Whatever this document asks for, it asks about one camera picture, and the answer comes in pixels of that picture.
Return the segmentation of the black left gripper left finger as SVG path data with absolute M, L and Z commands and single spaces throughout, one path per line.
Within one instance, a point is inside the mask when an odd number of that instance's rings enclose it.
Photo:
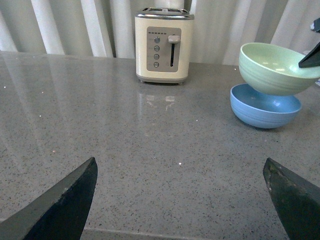
M 94 157 L 0 224 L 2 240 L 79 240 L 98 178 Z

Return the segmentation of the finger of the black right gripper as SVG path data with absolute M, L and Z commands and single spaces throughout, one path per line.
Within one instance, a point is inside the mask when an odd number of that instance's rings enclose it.
M 300 68 L 320 66 L 320 43 L 318 43 L 299 63 Z

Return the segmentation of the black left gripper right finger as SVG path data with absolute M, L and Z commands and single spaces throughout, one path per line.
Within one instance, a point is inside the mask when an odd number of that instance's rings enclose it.
M 263 177 L 277 215 L 291 240 L 320 238 L 320 188 L 272 158 Z

